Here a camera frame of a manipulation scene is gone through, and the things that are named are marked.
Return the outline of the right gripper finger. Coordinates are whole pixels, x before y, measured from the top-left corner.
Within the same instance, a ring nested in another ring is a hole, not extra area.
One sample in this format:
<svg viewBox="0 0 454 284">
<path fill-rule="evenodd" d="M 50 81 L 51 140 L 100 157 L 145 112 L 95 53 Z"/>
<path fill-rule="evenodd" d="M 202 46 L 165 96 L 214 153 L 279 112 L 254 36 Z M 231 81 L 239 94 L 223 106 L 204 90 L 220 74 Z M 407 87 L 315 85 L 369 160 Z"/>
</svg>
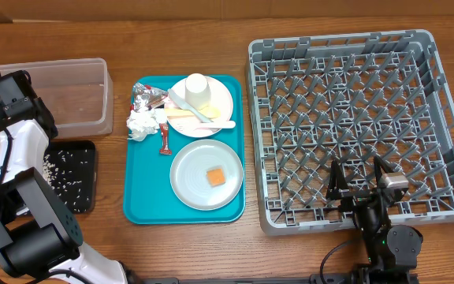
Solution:
<svg viewBox="0 0 454 284">
<path fill-rule="evenodd" d="M 333 160 L 330 166 L 329 184 L 326 191 L 327 200 L 341 200 L 348 192 L 348 183 L 337 160 Z"/>
<path fill-rule="evenodd" d="M 378 155 L 374 157 L 374 175 L 378 188 L 393 187 L 393 169 Z"/>
</svg>

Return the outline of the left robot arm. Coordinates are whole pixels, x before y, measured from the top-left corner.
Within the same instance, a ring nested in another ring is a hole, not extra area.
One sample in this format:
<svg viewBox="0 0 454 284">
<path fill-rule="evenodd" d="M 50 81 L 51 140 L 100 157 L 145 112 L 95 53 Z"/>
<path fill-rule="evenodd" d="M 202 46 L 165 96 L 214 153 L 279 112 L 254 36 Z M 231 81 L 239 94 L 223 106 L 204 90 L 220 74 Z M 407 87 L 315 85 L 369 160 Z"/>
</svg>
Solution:
<svg viewBox="0 0 454 284">
<path fill-rule="evenodd" d="M 123 263 L 84 242 L 74 214 L 43 178 L 45 150 L 57 134 L 28 73 L 0 77 L 0 267 L 35 283 L 138 283 Z"/>
</svg>

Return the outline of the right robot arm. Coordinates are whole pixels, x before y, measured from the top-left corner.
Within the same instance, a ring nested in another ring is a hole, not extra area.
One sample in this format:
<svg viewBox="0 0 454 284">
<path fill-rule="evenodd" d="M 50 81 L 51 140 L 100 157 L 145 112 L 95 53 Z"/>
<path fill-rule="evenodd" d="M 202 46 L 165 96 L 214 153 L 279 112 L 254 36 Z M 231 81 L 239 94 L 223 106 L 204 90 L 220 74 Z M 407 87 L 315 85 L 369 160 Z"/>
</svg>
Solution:
<svg viewBox="0 0 454 284">
<path fill-rule="evenodd" d="M 332 161 L 326 198 L 339 200 L 339 212 L 351 212 L 356 229 L 361 231 L 369 263 L 357 264 L 348 274 L 324 274 L 326 261 L 338 250 L 352 244 L 349 240 L 331 249 L 320 264 L 319 277 L 323 283 L 417 283 L 411 271 L 417 267 L 423 236 L 412 226 L 393 225 L 388 210 L 402 200 L 409 181 L 394 171 L 381 157 L 374 157 L 376 186 L 370 191 L 353 192 L 348 188 L 337 160 Z"/>
</svg>

